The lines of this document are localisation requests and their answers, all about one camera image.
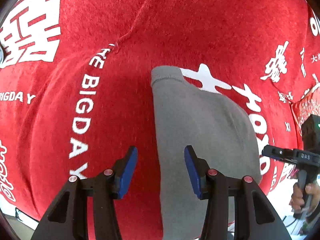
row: white printed lettering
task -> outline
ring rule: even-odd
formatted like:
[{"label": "white printed lettering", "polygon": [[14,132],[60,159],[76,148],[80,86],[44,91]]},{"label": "white printed lettering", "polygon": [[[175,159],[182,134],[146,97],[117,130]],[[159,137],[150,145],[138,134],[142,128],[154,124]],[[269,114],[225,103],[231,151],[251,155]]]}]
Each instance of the white printed lettering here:
[{"label": "white printed lettering", "polygon": [[13,101],[16,93],[14,91],[10,92],[8,101]]},{"label": "white printed lettering", "polygon": [[[270,158],[263,156],[260,158],[260,173],[261,175],[264,175],[268,172],[268,170],[270,169]],[[263,168],[263,170],[261,169],[262,164],[266,164],[266,166]]]},{"label": "white printed lettering", "polygon": [[302,71],[303,77],[306,77],[307,73],[306,73],[306,70],[304,68],[304,64],[303,63],[301,64],[301,71]]},{"label": "white printed lettering", "polygon": [[286,179],[290,173],[292,172],[292,170],[294,169],[294,165],[293,164],[288,164],[285,163],[282,169],[282,173],[280,175],[280,179],[279,182],[281,182],[282,180]]},{"label": "white printed lettering", "polygon": [[8,181],[8,170],[6,165],[4,164],[5,162],[5,154],[7,153],[7,148],[2,145],[2,142],[0,140],[0,192],[2,191],[4,195],[12,200],[16,201],[14,195],[12,194],[13,185]]},{"label": "white printed lettering", "polygon": [[314,62],[317,62],[319,59],[317,58],[317,56],[312,55],[311,60],[312,60],[312,62],[311,62],[311,63],[314,63]]},{"label": "white printed lettering", "polygon": [[286,95],[289,100],[293,100],[293,95],[291,95],[291,93],[292,92],[289,91],[288,94]]},{"label": "white printed lettering", "polygon": [[0,41],[11,53],[0,68],[25,61],[53,62],[61,34],[59,11],[60,0],[19,0],[2,25]]},{"label": "white printed lettering", "polygon": [[264,134],[267,132],[267,122],[263,116],[258,114],[249,114],[249,119],[256,133]]},{"label": "white printed lettering", "polygon": [[95,95],[96,91],[80,91],[80,95]]},{"label": "white printed lettering", "polygon": [[318,35],[318,26],[317,26],[316,20],[313,17],[310,18],[310,26],[311,26],[311,31],[312,31],[313,35],[317,36]]},{"label": "white printed lettering", "polygon": [[202,83],[202,88],[200,88],[200,90],[221,94],[216,90],[216,87],[228,90],[231,89],[231,86],[227,83],[212,77],[210,70],[206,64],[201,63],[198,72],[184,68],[181,68],[180,70],[185,77],[199,80]]},{"label": "white printed lettering", "polygon": [[262,140],[260,140],[257,137],[257,143],[258,143],[259,155],[262,155],[263,148],[269,144],[269,136],[265,134]]},{"label": "white printed lettering", "polygon": [[277,166],[275,166],[275,169],[273,170],[273,177],[272,177],[272,181],[271,181],[271,188],[270,190],[273,189],[273,186],[276,183],[276,178],[277,178]]},{"label": "white printed lettering", "polygon": [[69,153],[69,159],[71,159],[72,157],[75,157],[81,153],[84,153],[85,151],[88,150],[88,145],[80,142],[74,138],[70,139],[70,143],[72,143],[72,152]]},{"label": "white printed lettering", "polygon": [[287,129],[287,132],[290,132],[291,131],[290,123],[288,123],[288,122],[284,122],[284,123],[285,123],[286,129]]},{"label": "white printed lettering", "polygon": [[287,99],[285,99],[284,93],[280,93],[280,92],[278,91],[278,95],[279,95],[279,101],[282,101],[282,102],[284,102],[284,103],[287,102]]},{"label": "white printed lettering", "polygon": [[14,98],[14,100],[19,99],[20,102],[23,102],[23,92],[20,91],[17,93],[16,97]]},{"label": "white printed lettering", "polygon": [[[85,122],[84,128],[78,128],[77,122]],[[75,117],[72,123],[72,130],[77,134],[84,134],[90,127],[91,118]]]},{"label": "white printed lettering", "polygon": [[89,87],[94,88],[94,87],[98,86],[99,79],[100,79],[100,77],[92,77],[87,74],[84,74],[84,77],[82,80],[82,88],[87,89]]},{"label": "white printed lettering", "polygon": [[247,97],[249,99],[249,103],[246,103],[247,107],[255,112],[261,112],[260,106],[257,105],[257,102],[261,102],[261,98],[251,92],[250,88],[244,84],[244,90],[235,86],[232,88],[237,91],[240,95]]},{"label": "white printed lettering", "polygon": [[107,58],[106,54],[109,53],[111,51],[111,49],[101,49],[101,50],[103,50],[103,52],[99,52],[99,53],[97,53],[97,55],[100,55],[103,57],[103,59],[106,59]]},{"label": "white printed lettering", "polygon": [[69,171],[69,174],[70,175],[75,175],[75,176],[78,176],[80,179],[86,179],[87,177],[82,175],[81,172],[84,171],[86,168],[88,167],[88,163],[85,163],[84,165],[82,165],[79,169],[73,171],[73,170],[70,170]]},{"label": "white printed lettering", "polygon": [[36,95],[30,95],[29,93],[27,94],[27,96],[28,96],[27,104],[30,104],[31,103],[31,99],[36,97]]},{"label": "white printed lettering", "polygon": [[85,105],[84,104],[82,105],[82,108],[80,109],[80,105],[82,103],[88,103],[88,108],[86,110],[87,113],[89,113],[93,109],[93,101],[92,101],[92,99],[90,99],[90,98],[82,98],[77,102],[77,105],[76,105],[76,112],[78,114],[83,114],[84,111],[85,111]]},{"label": "white printed lettering", "polygon": [[265,73],[268,74],[267,76],[263,76],[260,79],[266,80],[268,77],[271,78],[272,82],[279,82],[280,80],[280,73],[286,74],[287,73],[287,62],[284,58],[284,52],[287,48],[289,42],[286,41],[284,45],[278,45],[276,49],[276,57],[271,58],[270,61],[266,64]]},{"label": "white printed lettering", "polygon": [[316,84],[318,84],[319,83],[319,81],[318,81],[318,78],[317,78],[317,76],[316,76],[316,74],[315,73],[313,73],[312,74],[312,77],[314,78],[314,80],[316,81]]},{"label": "white printed lettering", "polygon": [[7,101],[9,99],[9,94],[10,94],[10,92],[5,92],[4,93],[3,101]]},{"label": "white printed lettering", "polygon": [[302,51],[300,52],[302,61],[303,61],[303,54],[304,54],[304,47],[302,48]]},{"label": "white printed lettering", "polygon": [[99,68],[103,68],[104,61],[103,61],[99,56],[94,56],[94,57],[91,59],[89,65],[91,66],[94,61],[96,61],[96,62],[94,63],[94,66],[95,66],[95,67],[97,67],[98,64],[100,64]]},{"label": "white printed lettering", "polygon": [[302,96],[301,99],[303,99],[303,98],[306,96],[306,94],[308,94],[309,91],[310,91],[310,89],[306,89],[306,90],[304,91],[304,95]]},{"label": "white printed lettering", "polygon": [[310,160],[310,155],[301,153],[301,158]]}]

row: metal screw head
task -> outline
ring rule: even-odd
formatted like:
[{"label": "metal screw head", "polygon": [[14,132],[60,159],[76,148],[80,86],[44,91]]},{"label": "metal screw head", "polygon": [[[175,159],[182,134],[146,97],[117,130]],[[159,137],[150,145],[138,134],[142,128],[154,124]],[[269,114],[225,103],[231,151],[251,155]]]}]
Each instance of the metal screw head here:
[{"label": "metal screw head", "polygon": [[247,183],[251,183],[251,182],[253,182],[253,178],[251,178],[250,176],[245,176],[244,181]]},{"label": "metal screw head", "polygon": [[208,170],[208,174],[211,175],[211,176],[215,176],[215,175],[218,174],[218,172],[217,172],[217,170],[215,170],[215,169],[209,169],[209,170]]},{"label": "metal screw head", "polygon": [[78,179],[78,177],[75,176],[75,175],[69,177],[69,181],[70,181],[70,182],[75,182],[77,179]]},{"label": "metal screw head", "polygon": [[107,169],[103,172],[103,174],[106,176],[110,176],[110,175],[112,175],[112,173],[113,173],[113,170],[111,170],[111,169]]}]

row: black handle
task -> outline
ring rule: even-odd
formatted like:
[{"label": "black handle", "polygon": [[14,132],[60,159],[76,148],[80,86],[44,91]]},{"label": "black handle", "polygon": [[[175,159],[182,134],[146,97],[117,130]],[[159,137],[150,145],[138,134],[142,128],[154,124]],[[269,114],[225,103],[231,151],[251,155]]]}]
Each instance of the black handle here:
[{"label": "black handle", "polygon": [[301,206],[302,212],[300,213],[294,213],[293,217],[296,219],[303,220],[305,219],[307,213],[309,212],[311,201],[312,201],[312,195],[307,194],[306,192],[306,185],[309,183],[315,183],[317,179],[317,174],[314,172],[307,172],[306,170],[299,170],[298,171],[298,187],[301,189],[303,194],[303,201],[304,205]]}]

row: red blanket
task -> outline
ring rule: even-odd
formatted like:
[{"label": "red blanket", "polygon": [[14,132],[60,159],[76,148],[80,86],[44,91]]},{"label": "red blanket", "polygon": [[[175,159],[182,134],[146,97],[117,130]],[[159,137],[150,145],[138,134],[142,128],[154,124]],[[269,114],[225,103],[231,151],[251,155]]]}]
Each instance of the red blanket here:
[{"label": "red blanket", "polygon": [[[135,145],[121,233],[161,239],[151,69],[178,66],[239,104],[257,154],[295,148],[289,102],[320,76],[319,35],[305,0],[19,0],[0,28],[1,194],[39,219],[70,174],[95,176]],[[293,167],[260,160],[267,194]]]}]

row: white chinese character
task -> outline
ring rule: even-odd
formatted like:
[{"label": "white chinese character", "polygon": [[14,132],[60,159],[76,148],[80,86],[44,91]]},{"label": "white chinese character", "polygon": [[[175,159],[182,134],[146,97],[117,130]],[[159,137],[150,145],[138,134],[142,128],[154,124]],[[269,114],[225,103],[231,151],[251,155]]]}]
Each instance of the white chinese character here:
[{"label": "white chinese character", "polygon": [[59,46],[60,0],[19,0],[0,29],[7,57],[0,68],[24,61],[53,62]]},{"label": "white chinese character", "polygon": [[240,95],[247,97],[249,99],[249,103],[246,103],[247,107],[255,112],[261,112],[260,106],[257,105],[257,102],[261,102],[261,98],[251,92],[250,88],[244,84],[244,90],[235,86],[232,88],[237,91]]},{"label": "white chinese character", "polygon": [[202,83],[202,88],[200,88],[200,90],[221,94],[216,90],[216,87],[228,90],[231,89],[231,86],[227,83],[212,77],[210,69],[206,64],[200,64],[198,72],[184,68],[181,68],[181,72],[185,77],[199,80]]},{"label": "white chinese character", "polygon": [[289,91],[288,94],[286,95],[289,100],[293,100],[293,96],[291,95],[291,93],[292,92]]},{"label": "white chinese character", "polygon": [[303,59],[304,59],[304,48],[302,48],[302,51],[300,52],[300,55],[301,55],[301,59],[302,59],[302,62],[303,62]]},{"label": "white chinese character", "polygon": [[287,132],[290,132],[291,131],[290,123],[288,123],[288,122],[284,122],[284,123],[285,123],[285,126],[287,128]]},{"label": "white chinese character", "polygon": [[311,63],[314,63],[314,62],[317,62],[317,56],[315,55],[312,55],[312,58],[311,58],[312,62]]},{"label": "white chinese character", "polygon": [[316,84],[318,84],[318,83],[319,83],[319,81],[318,81],[317,76],[316,76],[316,74],[315,74],[315,73],[313,73],[313,74],[312,74],[312,77],[313,77],[313,78],[314,78],[314,80],[316,81]]},{"label": "white chinese character", "polygon": [[302,75],[303,75],[303,77],[306,77],[306,70],[304,69],[304,64],[302,63],[301,64],[301,71],[302,71]]},{"label": "white chinese character", "polygon": [[266,80],[268,77],[270,77],[273,82],[278,82],[280,80],[280,73],[287,73],[287,68],[285,67],[287,65],[287,62],[283,54],[288,44],[289,42],[286,41],[284,43],[284,46],[278,45],[278,48],[276,49],[276,57],[271,58],[270,61],[266,64],[265,73],[268,75],[263,76],[260,79]]},{"label": "white chinese character", "polygon": [[303,98],[306,96],[306,94],[308,94],[309,91],[310,91],[310,89],[305,90],[305,91],[304,91],[304,95],[302,96],[301,99],[303,99]]},{"label": "white chinese character", "polygon": [[286,103],[287,100],[286,100],[285,97],[284,97],[284,93],[280,93],[280,92],[278,91],[278,94],[279,94],[279,97],[280,97],[279,101],[282,101],[282,102]]}]

